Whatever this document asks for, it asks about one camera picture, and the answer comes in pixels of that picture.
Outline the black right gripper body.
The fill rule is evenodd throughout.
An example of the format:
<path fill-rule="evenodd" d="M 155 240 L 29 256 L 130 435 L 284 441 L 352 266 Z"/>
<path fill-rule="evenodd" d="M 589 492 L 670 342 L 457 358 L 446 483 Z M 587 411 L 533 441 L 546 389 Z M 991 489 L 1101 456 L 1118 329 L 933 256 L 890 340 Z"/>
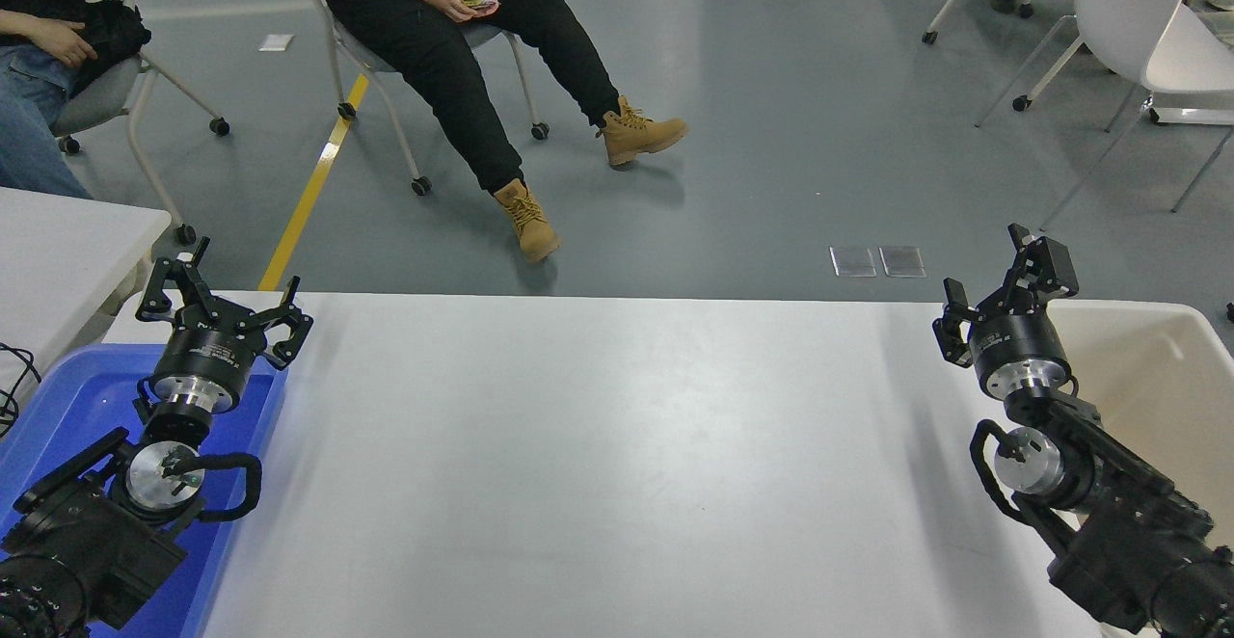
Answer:
<path fill-rule="evenodd" d="M 1059 386 L 1071 378 L 1060 336 L 1043 311 L 979 318 L 967 347 L 981 386 L 1017 386 L 1024 379 Z"/>

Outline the person's hand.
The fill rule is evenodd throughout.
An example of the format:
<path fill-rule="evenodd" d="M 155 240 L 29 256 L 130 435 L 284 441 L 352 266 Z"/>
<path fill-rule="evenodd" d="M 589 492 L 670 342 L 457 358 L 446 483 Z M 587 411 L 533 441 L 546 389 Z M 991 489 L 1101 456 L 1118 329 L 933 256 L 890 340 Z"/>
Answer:
<path fill-rule="evenodd" d="M 84 23 L 69 20 L 35 17 L 25 35 L 63 65 L 80 68 L 86 62 L 97 59 L 96 51 L 81 37 L 81 28 Z"/>

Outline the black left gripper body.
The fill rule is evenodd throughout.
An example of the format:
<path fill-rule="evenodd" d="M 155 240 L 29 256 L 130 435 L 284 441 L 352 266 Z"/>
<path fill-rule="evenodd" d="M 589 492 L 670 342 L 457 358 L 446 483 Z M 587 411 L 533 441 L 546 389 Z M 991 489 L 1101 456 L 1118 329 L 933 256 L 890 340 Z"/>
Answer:
<path fill-rule="evenodd" d="M 151 374 L 160 399 L 238 399 L 242 396 L 259 342 L 255 332 L 213 328 L 202 321 L 172 318 L 172 339 Z"/>

